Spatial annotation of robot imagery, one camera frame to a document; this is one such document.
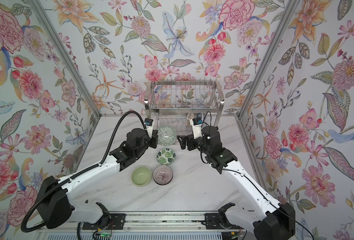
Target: metal dish rack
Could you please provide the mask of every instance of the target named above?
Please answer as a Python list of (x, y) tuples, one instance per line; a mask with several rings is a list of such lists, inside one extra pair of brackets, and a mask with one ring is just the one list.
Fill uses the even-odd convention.
[(146, 117), (155, 115), (157, 128), (169, 125), (179, 135), (192, 133), (192, 127), (186, 123), (189, 114), (215, 113), (214, 126), (217, 126), (224, 101), (218, 80), (148, 81), (144, 99)]

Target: marble surface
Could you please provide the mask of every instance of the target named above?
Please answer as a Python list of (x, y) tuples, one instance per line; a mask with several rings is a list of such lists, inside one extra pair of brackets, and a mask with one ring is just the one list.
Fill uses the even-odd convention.
[[(102, 117), (90, 140), (79, 170), (101, 160), (119, 117)], [(127, 116), (116, 133), (111, 150), (126, 140), (126, 134), (133, 128), (141, 128), (138, 117)], [(223, 146), (233, 152), (238, 160), (254, 177), (245, 146), (242, 142), (234, 117), (222, 116), (219, 132)], [(148, 148), (134, 164), (106, 179), (90, 186), (77, 199), (101, 202), (109, 211), (211, 211), (226, 203), (247, 205), (241, 193), (223, 176), (203, 164), (198, 150), (182, 150), (178, 141), (169, 146), (176, 153), (176, 160), (170, 167), (173, 180), (167, 185), (157, 185), (153, 179), (143, 187), (135, 186), (131, 174), (138, 166), (153, 170), (160, 164), (156, 160), (156, 149)]]

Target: bowl with monstera leaf pattern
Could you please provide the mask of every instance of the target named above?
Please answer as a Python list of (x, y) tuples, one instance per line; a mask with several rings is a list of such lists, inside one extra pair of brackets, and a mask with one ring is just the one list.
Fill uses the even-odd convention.
[(163, 148), (157, 153), (157, 161), (162, 165), (169, 165), (176, 159), (176, 153), (170, 148)]

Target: light green bowl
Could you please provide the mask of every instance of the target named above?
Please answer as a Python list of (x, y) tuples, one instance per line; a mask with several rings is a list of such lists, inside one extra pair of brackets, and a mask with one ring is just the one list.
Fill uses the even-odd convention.
[(152, 178), (152, 172), (149, 168), (141, 166), (132, 173), (132, 182), (138, 187), (146, 185)]

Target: wallpaper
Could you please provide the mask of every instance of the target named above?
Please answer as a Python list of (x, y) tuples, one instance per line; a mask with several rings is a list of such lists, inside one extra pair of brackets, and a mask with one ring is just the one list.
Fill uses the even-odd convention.
[(42, 181), (75, 170), (98, 121), (58, 55), (26, 3), (0, 3), (2, 240), (33, 237), (20, 225)]
[[(285, 7), (284, 0), (41, 3), (102, 114), (144, 113), (146, 84), (161, 79), (220, 80), (224, 112), (235, 114)], [(181, 88), (178, 100), (156, 89), (155, 99), (188, 106), (210, 99), (210, 90), (192, 89)]]
[(242, 124), (270, 194), (315, 239), (354, 240), (354, 1), (300, 2)]

